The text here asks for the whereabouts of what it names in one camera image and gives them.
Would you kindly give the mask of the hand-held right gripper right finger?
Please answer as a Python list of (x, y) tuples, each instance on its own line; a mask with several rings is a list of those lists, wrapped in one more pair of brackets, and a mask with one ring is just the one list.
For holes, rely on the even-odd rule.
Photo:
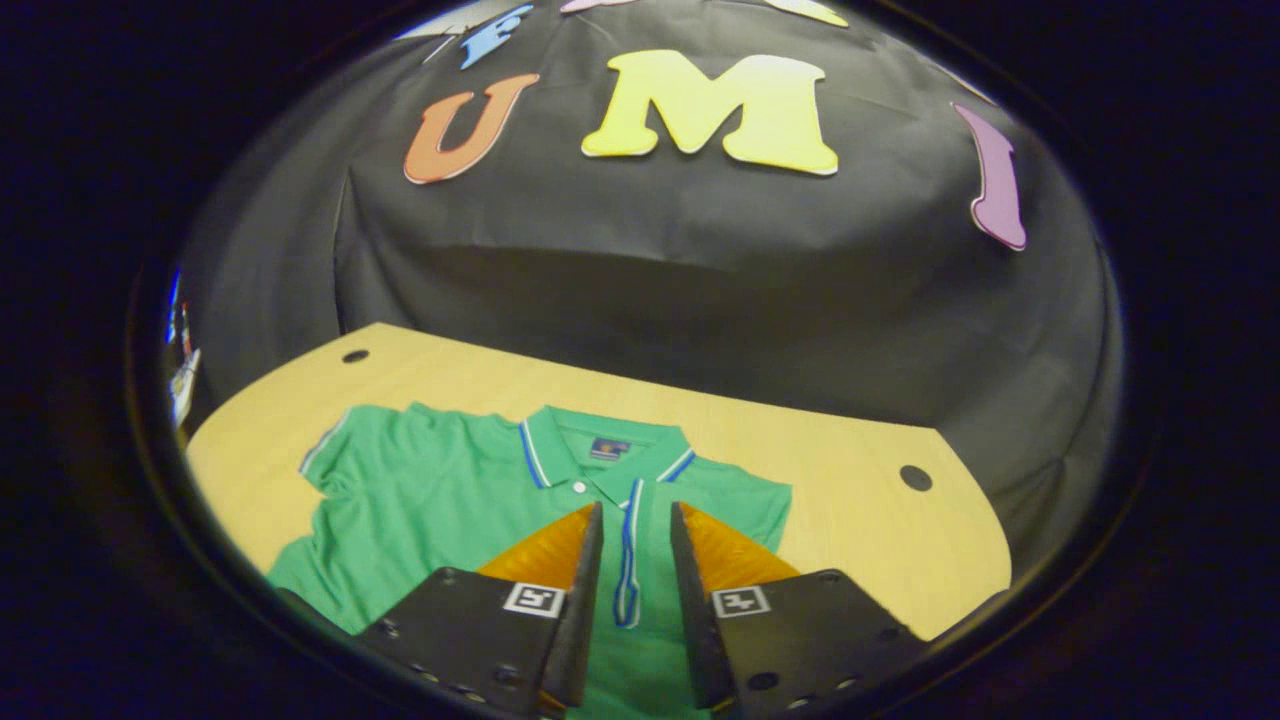
[(717, 717), (849, 717), (928, 644), (837, 569), (803, 573), (691, 503), (669, 514), (692, 692)]

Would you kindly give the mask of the green T-shirt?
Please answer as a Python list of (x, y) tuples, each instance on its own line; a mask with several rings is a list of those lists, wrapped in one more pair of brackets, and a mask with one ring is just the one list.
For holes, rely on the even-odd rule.
[(591, 503), (602, 569), (585, 697), (568, 720), (710, 720), (695, 706), (669, 518), (690, 505), (777, 550), (792, 491), (699, 455), (684, 432), (559, 407), (521, 421), (412, 404), (346, 411), (305, 456), (321, 496), (268, 580), (349, 634), (440, 568), (476, 571)]

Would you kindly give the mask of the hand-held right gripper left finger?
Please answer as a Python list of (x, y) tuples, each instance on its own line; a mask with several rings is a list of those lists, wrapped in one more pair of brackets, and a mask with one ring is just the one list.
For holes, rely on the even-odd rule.
[(475, 571), (439, 568), (358, 641), (429, 688), (508, 717), (582, 703), (603, 507), (585, 505)]

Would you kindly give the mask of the black backdrop cloth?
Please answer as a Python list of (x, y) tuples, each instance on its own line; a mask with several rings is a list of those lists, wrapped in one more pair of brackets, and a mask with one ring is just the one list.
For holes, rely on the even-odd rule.
[[(297, 99), (197, 220), (182, 290), (193, 421), (374, 322), (731, 397), (933, 427), (987, 493), (1018, 571), (1092, 507), (1123, 323), (1100, 232), (1019, 114), (878, 22), (762, 0), (535, 4), (465, 67), (393, 38)], [(833, 176), (655, 149), (589, 158), (609, 59), (672, 50), (824, 72)]]

